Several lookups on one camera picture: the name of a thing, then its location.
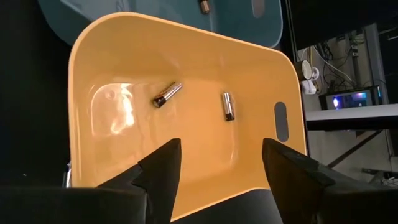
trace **orange bin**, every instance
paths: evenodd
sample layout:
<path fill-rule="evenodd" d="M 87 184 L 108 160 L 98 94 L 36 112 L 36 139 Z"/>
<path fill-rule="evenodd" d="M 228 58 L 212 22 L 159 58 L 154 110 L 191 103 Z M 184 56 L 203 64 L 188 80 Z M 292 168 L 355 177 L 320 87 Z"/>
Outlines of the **orange bin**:
<path fill-rule="evenodd" d="M 154 107 L 173 81 L 183 88 Z M 224 91 L 234 121 L 224 119 Z M 261 149 L 263 138 L 278 139 L 278 102 L 284 144 L 305 154 L 299 81 L 285 55 L 151 16 L 120 12 L 89 25 L 72 49 L 68 97 L 74 187 L 96 187 L 181 139 L 172 220 L 269 188 Z"/>

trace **floor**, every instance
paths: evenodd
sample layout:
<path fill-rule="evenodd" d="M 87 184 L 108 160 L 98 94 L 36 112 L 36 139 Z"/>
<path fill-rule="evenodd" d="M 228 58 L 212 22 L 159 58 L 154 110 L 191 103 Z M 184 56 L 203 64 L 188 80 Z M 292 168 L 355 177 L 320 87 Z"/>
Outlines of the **floor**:
<path fill-rule="evenodd" d="M 341 60 L 337 60 L 332 63 L 334 66 L 337 67 L 341 65 L 345 60 L 345 55 L 347 51 L 345 40 L 337 41 L 336 39 L 332 39 L 328 42 L 328 44 L 335 58 L 341 58 Z M 361 84 L 369 85 L 368 81 L 371 79 L 371 74 L 369 72 L 365 45 L 360 44 L 358 46 L 358 51 Z M 323 61 L 317 54 L 315 54 L 315 50 L 312 50 L 312 54 L 313 66 L 317 67 L 320 72 L 322 72 Z M 303 50 L 299 51 L 298 55 L 302 55 L 302 59 L 307 58 L 307 54 L 303 54 Z M 341 70 L 348 75 L 352 74 L 351 60 L 348 60 L 341 67 Z M 322 82 L 323 90 L 321 93 L 324 93 L 326 92 L 326 83 L 324 80 L 322 80 Z M 321 85 L 321 81 L 319 79 L 317 80 L 317 83 Z M 318 95 L 303 95 L 303 103 L 305 112 L 320 110 Z M 355 146 L 366 136 L 369 136 L 371 133 L 372 132 L 364 133 L 357 138 L 355 132 L 351 131 L 309 131 L 308 148 L 310 151 L 310 156 L 323 164 L 328 164 L 331 161 L 335 160 L 338 156 L 349 150 L 351 147 Z M 372 176 L 362 173 L 362 168 L 398 171 L 398 159 L 395 159 L 394 157 L 390 159 L 389 156 L 389 149 L 387 147 L 385 131 L 369 141 L 352 155 L 347 157 L 343 162 L 339 163 L 335 167 L 335 170 L 356 180 L 362 180 L 366 182 L 370 181 Z"/>

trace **teal bin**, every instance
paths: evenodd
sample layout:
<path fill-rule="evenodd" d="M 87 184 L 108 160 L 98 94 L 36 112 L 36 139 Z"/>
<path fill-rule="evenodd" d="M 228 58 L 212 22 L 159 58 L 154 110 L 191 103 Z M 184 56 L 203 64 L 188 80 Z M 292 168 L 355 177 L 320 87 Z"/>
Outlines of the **teal bin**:
<path fill-rule="evenodd" d="M 254 44 L 275 47 L 282 35 L 280 0 L 39 0 L 54 32 L 73 45 L 95 19 L 113 12 L 138 12 L 215 32 Z"/>

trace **aa battery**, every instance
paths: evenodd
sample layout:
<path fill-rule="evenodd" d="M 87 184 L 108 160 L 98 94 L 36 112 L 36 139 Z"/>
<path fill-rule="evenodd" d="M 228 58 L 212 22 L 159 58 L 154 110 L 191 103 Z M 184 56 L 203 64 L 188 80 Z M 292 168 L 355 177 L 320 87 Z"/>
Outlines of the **aa battery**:
<path fill-rule="evenodd" d="M 159 93 L 155 98 L 152 100 L 153 104 L 155 107 L 160 108 L 163 106 L 167 100 L 169 100 L 176 92 L 178 92 L 182 88 L 181 83 L 176 83 L 173 82 L 170 84 L 169 87 L 167 87 L 165 90 L 163 90 L 161 93 Z"/>
<path fill-rule="evenodd" d="M 210 6 L 208 0 L 199 0 L 201 13 L 208 14 L 210 12 Z"/>
<path fill-rule="evenodd" d="M 222 97 L 223 97 L 225 120 L 227 120 L 227 121 L 235 120 L 234 106 L 233 106 L 231 94 L 226 92 L 226 93 L 223 93 Z"/>

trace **led light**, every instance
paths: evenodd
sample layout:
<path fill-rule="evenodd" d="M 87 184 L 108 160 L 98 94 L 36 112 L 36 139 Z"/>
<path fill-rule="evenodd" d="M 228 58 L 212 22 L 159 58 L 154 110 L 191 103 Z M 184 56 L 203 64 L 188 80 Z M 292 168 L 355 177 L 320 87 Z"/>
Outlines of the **led light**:
<path fill-rule="evenodd" d="M 365 99 L 366 93 L 355 93 L 355 98 L 357 99 Z"/>
<path fill-rule="evenodd" d="M 338 103 L 337 98 L 334 98 L 334 99 L 333 99 L 333 105 L 335 106 L 335 108 L 338 107 L 339 103 Z"/>

